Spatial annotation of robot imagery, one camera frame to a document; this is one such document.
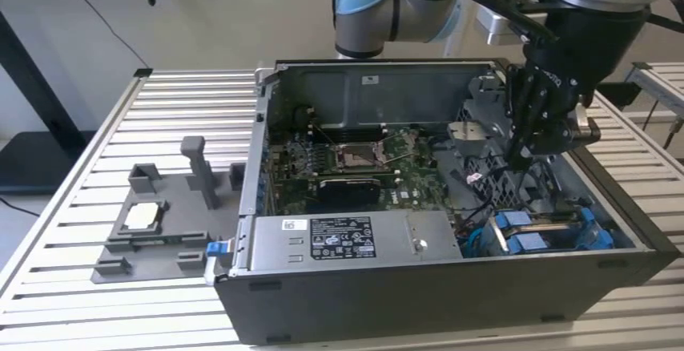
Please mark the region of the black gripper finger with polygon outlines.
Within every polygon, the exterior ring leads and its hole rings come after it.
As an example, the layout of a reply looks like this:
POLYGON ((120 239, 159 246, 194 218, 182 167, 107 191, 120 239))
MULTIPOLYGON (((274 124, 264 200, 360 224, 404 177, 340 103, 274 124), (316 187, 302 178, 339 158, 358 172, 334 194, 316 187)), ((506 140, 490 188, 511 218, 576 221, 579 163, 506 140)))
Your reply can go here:
POLYGON ((520 161, 516 171, 523 171, 531 166, 531 153, 524 153, 532 140, 532 136, 542 128, 548 105, 548 88, 539 81, 527 81, 527 101, 526 113, 522 121, 522 137, 520 137, 520 161))
POLYGON ((527 75, 524 69, 515 64, 507 67, 506 79, 507 115, 511 118, 511 137, 506 152, 506 161, 511 167, 519 167, 522 121, 526 113, 527 75))

